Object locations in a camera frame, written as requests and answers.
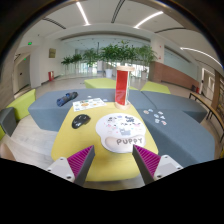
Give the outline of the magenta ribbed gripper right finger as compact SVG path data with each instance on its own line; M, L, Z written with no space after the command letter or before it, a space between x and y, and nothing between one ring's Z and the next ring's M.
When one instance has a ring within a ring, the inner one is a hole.
M182 166L169 155L159 156L137 145L133 146L132 155L145 185L182 169Z

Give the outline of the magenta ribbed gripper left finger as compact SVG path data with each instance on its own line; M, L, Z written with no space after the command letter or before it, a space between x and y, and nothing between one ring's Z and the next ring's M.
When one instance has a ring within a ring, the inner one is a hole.
M94 146L89 146L68 158L60 157L47 168L47 171L83 186L94 157Z

